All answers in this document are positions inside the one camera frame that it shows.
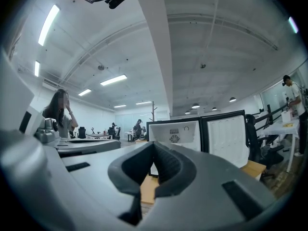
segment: gray shirt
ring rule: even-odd
[[[49,117],[47,117],[46,109],[42,110],[40,113],[43,115],[43,117],[49,118]],[[60,124],[58,123],[58,128],[59,128],[60,137],[61,138],[68,138],[68,131],[73,131],[73,129],[72,129],[72,119],[70,119],[66,115],[64,115],[64,117],[63,117],[63,127],[61,127]]]

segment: white shoe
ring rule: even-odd
[[[304,154],[301,154],[300,152],[295,152],[294,156],[303,156]]]

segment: chair armrest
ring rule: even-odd
[[[263,138],[258,138],[258,141],[264,141],[264,140],[267,140],[268,137],[263,137]]]
[[[276,146],[276,147],[274,147],[274,148],[270,148],[269,151],[270,151],[270,152],[277,152],[277,151],[282,150],[283,148],[284,148],[283,145],[279,145],[279,146]]]

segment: black cap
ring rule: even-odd
[[[284,83],[285,83],[285,81],[286,81],[287,79],[291,79],[290,76],[288,76],[288,75],[283,76],[283,81],[284,81]]]

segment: white table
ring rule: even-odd
[[[103,134],[103,133],[96,133],[96,134],[86,134],[86,139],[108,139],[109,137],[112,137],[112,135]]]
[[[130,141],[133,140],[133,132],[124,132],[124,135],[127,136],[128,142],[129,142],[129,136],[130,136]]]
[[[292,123],[292,127],[283,127],[284,124],[282,121],[280,122],[275,122],[273,125],[270,125],[268,128],[264,129],[261,131],[260,135],[287,135],[287,134],[292,134],[292,147],[291,147],[291,153],[290,153],[290,160],[287,168],[287,172],[290,172],[291,169],[291,164],[293,161],[293,156],[294,156],[294,150],[295,150],[295,138],[298,138],[298,129],[299,129],[299,120],[291,120],[290,122],[287,123]]]

